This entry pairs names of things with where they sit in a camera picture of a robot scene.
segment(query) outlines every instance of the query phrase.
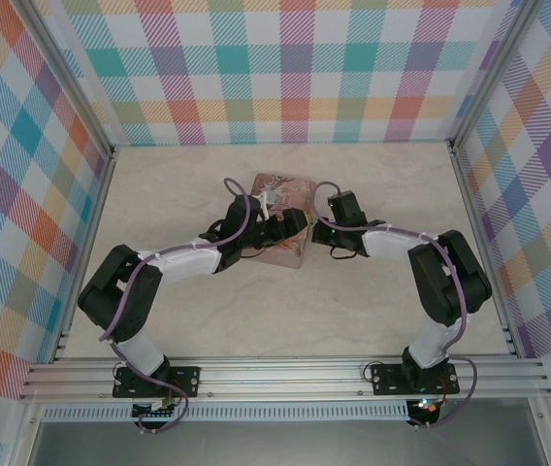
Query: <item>plaid wall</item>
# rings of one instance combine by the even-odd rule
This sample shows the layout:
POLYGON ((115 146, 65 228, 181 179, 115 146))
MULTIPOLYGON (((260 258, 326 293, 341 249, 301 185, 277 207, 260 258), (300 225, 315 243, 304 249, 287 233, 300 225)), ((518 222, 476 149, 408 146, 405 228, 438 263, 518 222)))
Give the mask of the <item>plaid wall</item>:
POLYGON ((158 145, 443 140, 510 0, 37 3, 111 137, 158 145))
POLYGON ((52 343, 103 161, 0 0, 0 459, 16 434, 11 419, 29 365, 52 343))
POLYGON ((448 139, 453 139, 456 135, 457 130, 461 125, 461 121, 463 120, 463 116, 466 114, 466 111, 470 107, 471 99, 476 94, 476 92, 478 92, 480 85, 485 80, 487 76, 487 71, 489 71, 489 66, 495 58, 496 53, 500 49, 500 44, 502 43, 506 33, 508 32, 512 21, 515 19, 517 12, 519 11, 519 7, 522 3, 523 0, 510 1, 510 6, 508 7, 508 10, 504 15, 504 18, 502 19, 502 24, 500 24, 500 27, 496 31, 496 35, 494 36, 493 41, 491 41, 491 45, 487 49, 485 57, 480 62, 480 66, 476 71, 474 79, 471 81, 470 88, 468 89, 468 94, 466 95, 465 99, 463 99, 461 107, 459 107, 457 117, 454 118, 454 121, 452 122, 452 126, 450 127, 450 132, 448 134, 448 139))
POLYGON ((551 0, 464 149, 512 318, 551 375, 551 0))

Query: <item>marble surface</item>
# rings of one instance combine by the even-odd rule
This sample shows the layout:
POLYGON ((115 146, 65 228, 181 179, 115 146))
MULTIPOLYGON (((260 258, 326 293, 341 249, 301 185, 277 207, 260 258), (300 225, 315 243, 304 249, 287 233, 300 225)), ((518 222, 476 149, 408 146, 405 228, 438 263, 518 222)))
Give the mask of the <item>marble surface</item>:
MULTIPOLYGON (((127 148, 86 279, 116 245, 157 250, 196 237, 231 202, 222 179, 249 189, 259 172, 333 181, 356 193, 368 218, 430 234, 458 229, 474 245, 443 143, 127 148)), ((332 192, 324 189, 318 200, 327 214, 332 192)), ((299 270, 242 260, 221 274, 162 285, 146 327, 176 356, 400 354, 423 316, 407 263, 335 261, 308 242, 299 270)), ((65 355, 111 355, 100 334, 77 310, 65 355)), ((492 301, 454 352, 506 352, 492 301)))

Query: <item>purple cable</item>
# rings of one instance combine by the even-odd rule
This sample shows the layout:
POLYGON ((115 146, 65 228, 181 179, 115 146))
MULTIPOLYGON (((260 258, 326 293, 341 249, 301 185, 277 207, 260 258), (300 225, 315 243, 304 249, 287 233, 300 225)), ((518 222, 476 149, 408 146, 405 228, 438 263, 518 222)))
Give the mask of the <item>purple cable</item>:
POLYGON ((175 250, 189 250, 189 249, 195 249, 195 250, 202 250, 205 248, 217 248, 218 246, 225 245, 226 243, 230 243, 231 241, 237 239, 239 235, 243 233, 245 228, 247 227, 247 223, 249 222, 249 198, 247 197, 247 193, 245 192, 245 189, 243 189, 243 186, 241 186, 238 182, 233 180, 232 178, 225 178, 224 179, 224 185, 226 186, 226 189, 233 195, 236 196, 237 194, 235 191, 233 191, 228 183, 234 184, 241 194, 243 195, 243 199, 245 200, 245 218, 243 219, 243 223, 239 230, 228 238, 225 238, 221 241, 217 241, 215 243, 205 243, 202 245, 178 245, 178 246, 172 246, 170 248, 166 248, 164 250, 161 250, 159 252, 156 252, 154 254, 151 254, 147 258, 143 259, 142 262, 140 262, 135 269, 133 269, 133 272, 131 272, 131 276, 129 277, 129 280, 127 281, 127 285, 124 288, 124 291, 122 292, 122 297, 120 298, 120 303, 118 304, 118 309, 116 309, 116 314, 113 315, 113 319, 110 322, 110 325, 108 325, 108 328, 105 329, 103 332, 103 335, 99 337, 99 341, 103 342, 105 340, 108 340, 110 338, 110 335, 112 335, 112 332, 116 329, 116 326, 118 325, 118 321, 122 317, 122 312, 124 311, 124 306, 127 303, 127 297, 129 296, 129 291, 131 290, 131 287, 133 286, 134 281, 136 280, 136 277, 140 273, 140 271, 150 262, 152 259, 154 259, 158 254, 167 254, 168 252, 173 252, 175 250))
POLYGON ((162 427, 159 427, 158 429, 146 429, 142 425, 142 419, 144 418, 145 415, 141 415, 140 417, 138 417, 138 426, 140 427, 142 432, 146 432, 147 434, 157 435, 157 434, 160 434, 161 432, 165 432, 166 430, 172 429, 175 425, 177 425, 180 422, 181 419, 185 417, 185 415, 187 414, 187 411, 189 411, 189 397, 187 396, 187 393, 185 393, 182 389, 178 388, 177 386, 172 385, 171 383, 162 382, 157 379, 154 379, 151 376, 147 376, 144 372, 142 372, 136 366, 134 366, 129 361, 127 361, 127 358, 124 356, 124 354, 122 354, 122 351, 120 351, 116 343, 112 343, 111 347, 113 352, 116 353, 116 356, 118 356, 122 361, 124 361, 126 366, 131 371, 133 371, 138 377, 141 377, 147 382, 156 383, 157 385, 161 385, 172 390, 173 392, 181 396, 182 399, 185 401, 185 406, 183 406, 182 411, 180 412, 180 415, 178 415, 176 418, 172 420, 169 420, 162 427))
MULTIPOLYGON (((455 335, 455 337, 452 340, 450 340, 442 349, 442 351, 447 352, 450 347, 452 347, 455 343, 461 340, 461 337, 463 337, 464 333, 466 333, 466 327, 468 325, 468 306, 466 304, 466 297, 463 292, 463 287, 461 285, 461 281, 459 280, 459 276, 457 275, 457 269, 452 263, 452 260, 450 260, 450 257, 448 256, 447 252, 437 241, 435 241, 430 236, 427 236, 424 234, 418 234, 413 231, 405 230, 402 228, 396 228, 393 226, 386 226, 386 225, 339 226, 332 222, 327 221, 325 218, 321 216, 320 213, 318 213, 318 210, 316 209, 316 202, 315 202, 316 191, 318 190, 319 187, 324 185, 329 185, 334 187, 338 192, 338 194, 340 194, 340 187, 337 184, 332 182, 321 182, 314 187, 314 190, 312 191, 312 200, 311 200, 312 212, 314 213, 314 216, 316 216, 318 221, 320 221, 324 225, 339 231, 391 231, 399 235, 404 235, 410 238, 420 238, 428 242, 431 246, 433 246, 439 252, 439 255, 441 255, 441 258, 445 262, 446 267, 448 268, 448 270, 450 271, 450 275, 452 276, 452 280, 454 281, 454 286, 457 289, 457 296, 459 297, 459 306, 461 308, 461 325, 459 327, 459 331, 457 332, 457 335, 455 335)), ((471 359, 464 356, 450 356, 450 358, 467 361, 471 365, 471 368, 473 370, 473 380, 471 381, 470 391, 468 392, 468 395, 463 400, 463 403, 461 403, 456 410, 454 410, 444 419, 433 424, 433 427, 439 427, 445 424, 446 422, 454 418, 454 416, 456 416, 460 411, 462 411, 464 407, 467 405, 467 403, 470 401, 471 397, 473 396, 473 392, 476 389, 476 383, 478 382, 478 370, 476 369, 476 366, 471 359)), ((426 425, 416 421, 415 419, 413 419, 413 422, 419 425, 426 425)))

